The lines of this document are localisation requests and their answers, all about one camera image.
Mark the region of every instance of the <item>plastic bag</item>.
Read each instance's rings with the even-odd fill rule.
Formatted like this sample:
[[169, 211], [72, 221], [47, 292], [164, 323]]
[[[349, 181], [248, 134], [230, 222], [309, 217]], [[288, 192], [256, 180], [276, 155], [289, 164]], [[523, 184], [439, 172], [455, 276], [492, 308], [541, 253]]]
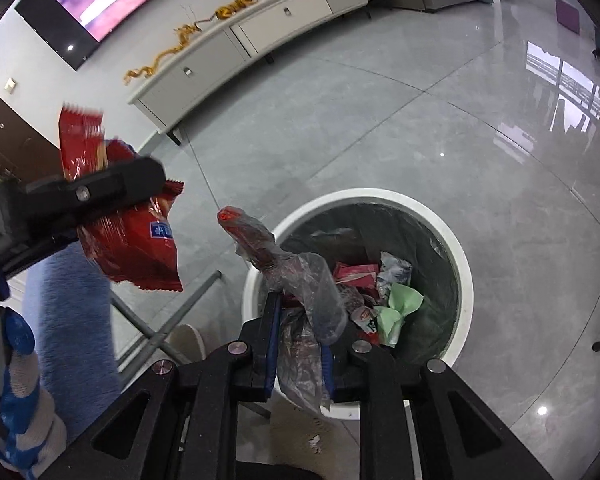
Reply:
[[382, 266], [376, 283], [380, 298], [386, 303], [389, 299], [392, 283], [400, 283], [407, 286], [411, 284], [413, 266], [407, 260], [401, 260], [391, 253], [385, 253], [384, 251], [380, 253], [380, 260], [382, 261]]
[[218, 223], [238, 243], [238, 254], [262, 273], [269, 290], [284, 290], [302, 303], [318, 342], [330, 345], [340, 338], [347, 313], [320, 254], [283, 251], [259, 220], [237, 207], [222, 209]]
[[[101, 114], [62, 109], [60, 154], [67, 180], [137, 156], [119, 139], [105, 143], [101, 124]], [[183, 188], [182, 182], [167, 180], [160, 195], [148, 202], [78, 227], [86, 256], [114, 282], [128, 280], [148, 290], [182, 290], [167, 215]]]
[[322, 382], [320, 345], [302, 308], [283, 308], [278, 344], [280, 390], [296, 406], [320, 414], [328, 402]]

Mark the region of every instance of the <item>clear plastic bag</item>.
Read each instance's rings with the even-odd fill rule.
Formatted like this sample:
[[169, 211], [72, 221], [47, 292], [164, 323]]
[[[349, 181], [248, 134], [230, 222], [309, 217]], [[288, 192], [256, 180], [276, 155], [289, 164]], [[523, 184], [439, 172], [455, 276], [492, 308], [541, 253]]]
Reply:
[[328, 402], [322, 382], [320, 345], [302, 308], [284, 308], [278, 344], [280, 390], [296, 406], [320, 414]]
[[258, 219], [236, 207], [222, 209], [218, 223], [238, 243], [238, 254], [262, 272], [269, 290], [284, 290], [302, 303], [319, 343], [331, 345], [340, 338], [347, 313], [320, 254], [283, 251]]

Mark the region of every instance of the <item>green napkin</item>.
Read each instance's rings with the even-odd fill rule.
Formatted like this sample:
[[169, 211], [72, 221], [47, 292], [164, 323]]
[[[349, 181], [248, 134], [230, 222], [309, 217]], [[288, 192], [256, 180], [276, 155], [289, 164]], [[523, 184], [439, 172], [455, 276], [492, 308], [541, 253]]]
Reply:
[[393, 283], [389, 294], [389, 307], [397, 310], [402, 317], [408, 316], [420, 308], [424, 296], [410, 286]]
[[383, 345], [395, 347], [404, 318], [420, 308], [423, 295], [410, 286], [393, 283], [389, 306], [376, 306], [378, 335]]

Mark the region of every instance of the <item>red chip bag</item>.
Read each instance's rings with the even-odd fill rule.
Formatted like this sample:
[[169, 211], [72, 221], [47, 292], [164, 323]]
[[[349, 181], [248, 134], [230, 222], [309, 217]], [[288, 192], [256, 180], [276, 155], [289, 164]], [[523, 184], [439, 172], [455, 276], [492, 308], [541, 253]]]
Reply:
[[[112, 162], [137, 156], [119, 139], [104, 140], [102, 115], [63, 108], [59, 120], [64, 177], [75, 180]], [[182, 290], [167, 216], [184, 184], [164, 183], [148, 202], [78, 228], [84, 253], [114, 282], [130, 281], [147, 290]]]

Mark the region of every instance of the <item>trash can rim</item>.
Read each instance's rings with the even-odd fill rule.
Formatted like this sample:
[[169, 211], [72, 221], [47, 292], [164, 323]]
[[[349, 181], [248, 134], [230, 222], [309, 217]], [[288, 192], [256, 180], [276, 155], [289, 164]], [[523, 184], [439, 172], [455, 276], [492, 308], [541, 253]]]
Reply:
[[[454, 331], [448, 346], [440, 356], [447, 365], [452, 366], [460, 355], [471, 326], [474, 312], [474, 283], [469, 262], [460, 242], [442, 218], [424, 204], [401, 193], [386, 189], [353, 188], [335, 191], [311, 200], [286, 216], [272, 231], [276, 237], [276, 242], [279, 244], [284, 242], [300, 224], [324, 211], [355, 203], [385, 205], [402, 210], [429, 228], [445, 248], [458, 279], [458, 297], [460, 300], [460, 313]], [[258, 292], [261, 280], [261, 274], [250, 265], [242, 293], [242, 322], [258, 317]], [[276, 390], [280, 392], [277, 381]], [[352, 404], [333, 404], [330, 410], [323, 409], [323, 412], [324, 415], [331, 418], [360, 418], [359, 407]]]

